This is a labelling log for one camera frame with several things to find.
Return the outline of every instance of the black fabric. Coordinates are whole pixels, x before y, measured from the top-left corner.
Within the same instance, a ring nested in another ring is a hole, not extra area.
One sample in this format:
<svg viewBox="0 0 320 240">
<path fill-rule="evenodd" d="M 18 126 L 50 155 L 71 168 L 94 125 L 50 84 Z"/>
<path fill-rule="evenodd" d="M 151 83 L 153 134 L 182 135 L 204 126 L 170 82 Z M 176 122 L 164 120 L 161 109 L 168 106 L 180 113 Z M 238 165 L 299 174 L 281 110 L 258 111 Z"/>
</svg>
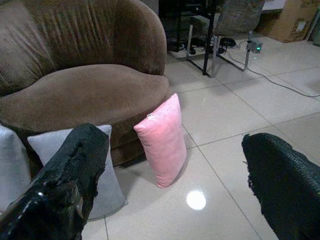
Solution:
<svg viewBox="0 0 320 240">
<path fill-rule="evenodd" d="M 109 137 L 94 125 L 73 129 L 29 189 L 0 215 L 0 240 L 81 240 L 108 148 Z"/>
<path fill-rule="evenodd" d="M 249 187 L 279 240 L 320 240 L 320 167 L 281 138 L 246 135 Z"/>
</svg>

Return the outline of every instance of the white pillow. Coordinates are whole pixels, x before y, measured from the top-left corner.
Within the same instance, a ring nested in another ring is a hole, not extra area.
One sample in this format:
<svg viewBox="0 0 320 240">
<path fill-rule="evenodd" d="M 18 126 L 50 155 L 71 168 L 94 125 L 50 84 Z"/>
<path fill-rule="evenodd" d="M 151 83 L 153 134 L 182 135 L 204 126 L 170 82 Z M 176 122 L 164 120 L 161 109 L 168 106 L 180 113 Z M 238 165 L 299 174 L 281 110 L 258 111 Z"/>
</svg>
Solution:
<svg viewBox="0 0 320 240">
<path fill-rule="evenodd" d="M 0 125 L 0 212 L 28 189 L 30 181 L 25 146 L 14 131 Z"/>
<path fill-rule="evenodd" d="M 110 139 L 112 127 L 111 125 L 101 125 L 97 128 L 109 136 L 109 149 L 105 161 L 105 170 L 98 181 L 98 195 L 94 198 L 89 219 L 110 216 L 127 204 L 127 199 L 120 188 L 111 159 Z M 71 131 L 72 129 L 64 129 L 46 132 L 29 136 L 27 140 L 40 157 L 42 164 L 45 165 L 56 154 Z"/>
</svg>

